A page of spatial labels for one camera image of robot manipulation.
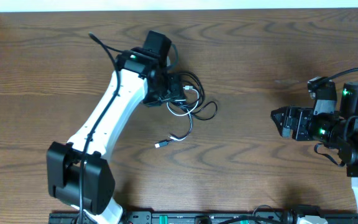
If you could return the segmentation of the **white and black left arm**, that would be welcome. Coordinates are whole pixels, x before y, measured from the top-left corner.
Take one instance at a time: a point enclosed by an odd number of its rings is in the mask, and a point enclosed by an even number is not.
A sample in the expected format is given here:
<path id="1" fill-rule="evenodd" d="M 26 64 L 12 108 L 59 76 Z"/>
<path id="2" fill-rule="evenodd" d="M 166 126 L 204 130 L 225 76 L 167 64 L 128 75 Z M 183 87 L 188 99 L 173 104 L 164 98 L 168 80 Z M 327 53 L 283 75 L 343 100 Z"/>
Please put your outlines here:
<path id="1" fill-rule="evenodd" d="M 50 196 L 78 209 L 71 223 L 119 223 L 123 208 L 113 198 L 109 167 L 114 146 L 133 111 L 182 100 L 180 79 L 170 70 L 172 41 L 149 31 L 142 47 L 111 57 L 111 81 L 84 125 L 65 143 L 53 142 L 46 155 Z"/>

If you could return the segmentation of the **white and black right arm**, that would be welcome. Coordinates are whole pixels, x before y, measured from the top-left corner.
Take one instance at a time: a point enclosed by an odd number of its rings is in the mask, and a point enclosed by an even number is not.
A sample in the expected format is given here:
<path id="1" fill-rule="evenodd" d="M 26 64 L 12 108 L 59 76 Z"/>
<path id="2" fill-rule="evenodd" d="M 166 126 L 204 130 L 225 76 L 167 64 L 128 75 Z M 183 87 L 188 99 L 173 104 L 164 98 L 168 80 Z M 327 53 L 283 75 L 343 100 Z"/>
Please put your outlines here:
<path id="1" fill-rule="evenodd" d="M 358 214 L 358 82 L 345 83 L 341 98 L 332 81 L 309 81 L 308 91 L 313 107 L 284 106 L 270 117 L 283 138 L 316 141 L 315 151 L 321 146 L 337 150 L 340 161 L 335 165 L 345 167 L 351 178 Z"/>

